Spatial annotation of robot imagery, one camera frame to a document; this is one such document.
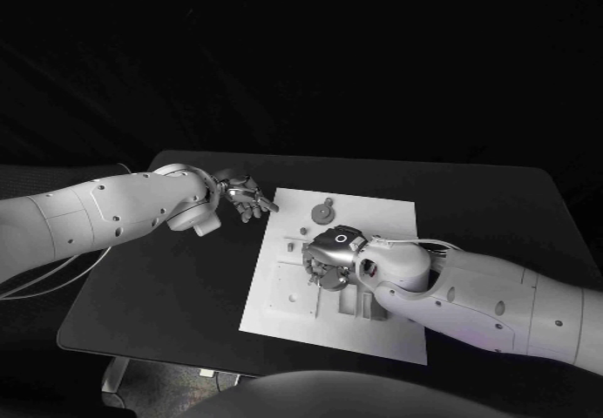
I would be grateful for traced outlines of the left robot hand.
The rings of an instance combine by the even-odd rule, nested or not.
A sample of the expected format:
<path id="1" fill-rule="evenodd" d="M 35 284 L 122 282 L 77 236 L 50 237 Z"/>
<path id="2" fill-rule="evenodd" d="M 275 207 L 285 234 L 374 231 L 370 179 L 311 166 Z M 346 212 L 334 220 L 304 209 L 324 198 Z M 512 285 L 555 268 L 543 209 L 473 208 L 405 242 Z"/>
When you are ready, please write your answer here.
<path id="1" fill-rule="evenodd" d="M 276 204 L 265 197 L 258 183 L 248 174 L 224 169 L 211 174 L 219 195 L 233 205 L 243 223 L 259 219 L 265 212 L 278 212 Z"/>

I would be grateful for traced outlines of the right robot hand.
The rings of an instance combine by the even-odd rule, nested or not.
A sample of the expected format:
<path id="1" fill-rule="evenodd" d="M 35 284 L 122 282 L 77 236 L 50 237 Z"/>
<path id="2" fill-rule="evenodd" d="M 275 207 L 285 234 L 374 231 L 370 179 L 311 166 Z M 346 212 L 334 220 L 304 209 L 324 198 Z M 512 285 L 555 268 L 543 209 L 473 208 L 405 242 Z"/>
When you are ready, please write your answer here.
<path id="1" fill-rule="evenodd" d="M 325 291 L 337 292 L 349 285 L 357 256 L 366 245 L 363 233 L 350 226 L 327 228 L 302 245 L 302 268 L 310 282 Z"/>

